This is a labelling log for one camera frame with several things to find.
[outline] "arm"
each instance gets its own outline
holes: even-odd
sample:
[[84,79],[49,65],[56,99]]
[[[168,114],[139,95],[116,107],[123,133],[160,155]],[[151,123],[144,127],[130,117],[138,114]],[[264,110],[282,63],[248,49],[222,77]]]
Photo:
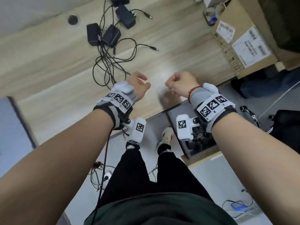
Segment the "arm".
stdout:
[[[135,72],[128,78],[137,99],[150,83]],[[2,224],[56,224],[102,151],[113,128],[111,117],[94,110],[18,162],[0,179]]]
[[[178,73],[166,85],[173,94],[187,97],[195,82],[191,74]],[[273,224],[300,224],[300,155],[237,113],[215,123],[212,134],[237,177]]]

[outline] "white sneaker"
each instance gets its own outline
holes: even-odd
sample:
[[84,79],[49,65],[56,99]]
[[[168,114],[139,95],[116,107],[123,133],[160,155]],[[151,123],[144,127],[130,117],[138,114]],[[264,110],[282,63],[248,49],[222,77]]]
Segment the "white sneaker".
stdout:
[[158,146],[160,146],[161,144],[168,144],[170,145],[172,140],[173,140],[173,136],[174,136],[174,131],[172,129],[172,127],[168,126],[167,128],[164,129],[163,131],[163,135],[162,135],[162,140],[159,143]]

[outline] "brown cardboard box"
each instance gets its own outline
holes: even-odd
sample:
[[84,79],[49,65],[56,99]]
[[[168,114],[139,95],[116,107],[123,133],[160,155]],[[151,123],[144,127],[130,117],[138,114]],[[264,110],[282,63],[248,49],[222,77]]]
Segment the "brown cardboard box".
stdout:
[[213,33],[238,78],[278,61],[239,0],[231,1]]
[[253,23],[256,25],[267,44],[270,46],[276,57],[287,70],[292,70],[300,66],[300,54],[280,49],[273,38],[270,27],[265,19],[264,13],[258,0],[240,0],[241,5],[246,10]]

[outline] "wooden tabletop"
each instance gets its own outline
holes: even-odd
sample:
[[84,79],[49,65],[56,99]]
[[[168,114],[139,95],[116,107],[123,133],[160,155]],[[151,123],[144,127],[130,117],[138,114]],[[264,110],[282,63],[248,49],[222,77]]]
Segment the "wooden tabletop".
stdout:
[[[39,144],[91,112],[109,91],[93,81],[92,67],[98,51],[88,44],[86,35],[87,24],[100,22],[103,4],[104,0],[96,0],[0,39],[0,97],[15,98]],[[235,76],[203,18],[203,3],[130,0],[130,8],[142,9],[153,19],[138,12],[137,23],[130,30],[118,25],[122,38],[132,37],[159,49],[139,47],[136,58],[122,64],[130,73],[144,73],[152,84],[134,106],[132,118],[149,118],[184,100],[171,96],[164,85],[175,72],[187,70],[199,83],[216,85]],[[68,25],[70,14],[79,16],[78,25]],[[106,21],[108,27],[111,11]],[[117,57],[129,57],[133,47],[129,41],[119,44]],[[117,80],[123,77],[117,72]],[[96,78],[103,82],[99,69]]]

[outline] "light wood grain surface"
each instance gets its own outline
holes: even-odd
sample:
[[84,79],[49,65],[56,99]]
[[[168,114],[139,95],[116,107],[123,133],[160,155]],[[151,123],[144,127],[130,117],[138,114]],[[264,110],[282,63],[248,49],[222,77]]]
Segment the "light wood grain surface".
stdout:
[[[98,56],[87,42],[86,25],[100,21],[104,0],[96,0],[46,22],[0,40],[0,97],[13,96],[25,122],[39,144],[68,128],[91,112],[108,93],[92,78]],[[167,93],[164,82],[178,71],[188,70],[199,83],[221,84],[235,76],[211,34],[202,12],[204,4],[194,0],[130,0],[138,13],[137,24],[127,30],[119,25],[122,37],[155,46],[159,52],[140,47],[136,58],[122,66],[130,73],[148,76],[152,87],[134,106],[132,118],[149,118],[180,103]],[[77,26],[67,24],[69,14],[77,14]],[[106,27],[112,21],[108,12]],[[133,43],[117,47],[117,57],[128,57]],[[117,72],[117,80],[124,74]],[[103,82],[103,74],[96,70]]]

